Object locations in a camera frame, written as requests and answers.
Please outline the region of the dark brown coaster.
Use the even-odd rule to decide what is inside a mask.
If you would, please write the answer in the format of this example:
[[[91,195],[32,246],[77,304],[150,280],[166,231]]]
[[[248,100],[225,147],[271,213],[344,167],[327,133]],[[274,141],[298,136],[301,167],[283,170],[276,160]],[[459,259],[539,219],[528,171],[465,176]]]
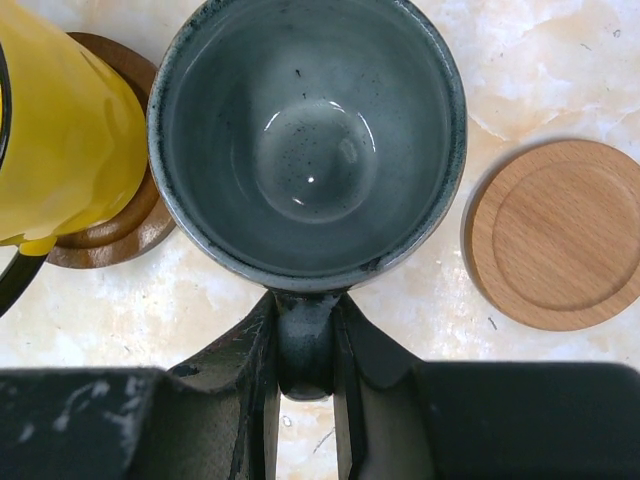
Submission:
[[[157,67],[142,55],[106,37],[71,32],[76,42],[110,65],[147,107]],[[138,191],[113,219],[58,239],[47,262],[63,268],[95,269],[134,259],[160,244],[175,222],[161,199],[150,171]]]

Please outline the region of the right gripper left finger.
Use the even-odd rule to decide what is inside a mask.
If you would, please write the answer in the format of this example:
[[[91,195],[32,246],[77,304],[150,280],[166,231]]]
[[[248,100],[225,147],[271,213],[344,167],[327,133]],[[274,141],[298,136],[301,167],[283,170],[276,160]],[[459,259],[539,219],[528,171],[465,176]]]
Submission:
[[[264,294],[237,325],[169,373],[181,392],[181,479],[273,479],[280,391],[275,297]]]

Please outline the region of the yellow glass mug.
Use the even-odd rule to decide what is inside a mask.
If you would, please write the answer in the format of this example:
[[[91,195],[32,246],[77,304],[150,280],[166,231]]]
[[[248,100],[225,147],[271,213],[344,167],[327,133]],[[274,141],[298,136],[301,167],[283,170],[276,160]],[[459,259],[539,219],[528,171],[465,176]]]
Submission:
[[[104,223],[147,169],[143,109],[127,82],[15,1],[1,4],[1,275],[7,312],[61,236]]]

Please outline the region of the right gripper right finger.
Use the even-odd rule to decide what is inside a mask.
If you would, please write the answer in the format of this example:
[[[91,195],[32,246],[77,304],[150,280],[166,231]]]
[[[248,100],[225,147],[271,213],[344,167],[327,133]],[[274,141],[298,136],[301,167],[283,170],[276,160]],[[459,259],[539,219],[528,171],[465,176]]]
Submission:
[[[420,359],[371,323],[347,294],[332,322],[339,477],[433,479],[414,378]]]

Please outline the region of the grey ceramic mug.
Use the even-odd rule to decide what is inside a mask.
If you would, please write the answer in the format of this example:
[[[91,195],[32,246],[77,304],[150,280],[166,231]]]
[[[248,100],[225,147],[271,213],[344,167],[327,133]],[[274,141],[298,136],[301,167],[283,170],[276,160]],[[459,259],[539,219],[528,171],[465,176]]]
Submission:
[[[180,228],[285,308],[282,392],[333,391],[316,305],[411,255],[455,197],[461,75],[409,1],[207,1],[153,83],[147,139]]]

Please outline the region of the light brown coaster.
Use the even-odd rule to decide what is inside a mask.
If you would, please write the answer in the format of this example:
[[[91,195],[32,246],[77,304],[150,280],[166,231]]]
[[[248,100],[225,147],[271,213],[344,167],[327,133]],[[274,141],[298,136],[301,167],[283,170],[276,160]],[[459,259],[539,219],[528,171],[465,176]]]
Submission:
[[[471,279],[505,316],[601,324],[639,298],[639,164],[588,140],[532,147],[479,186],[463,239]]]

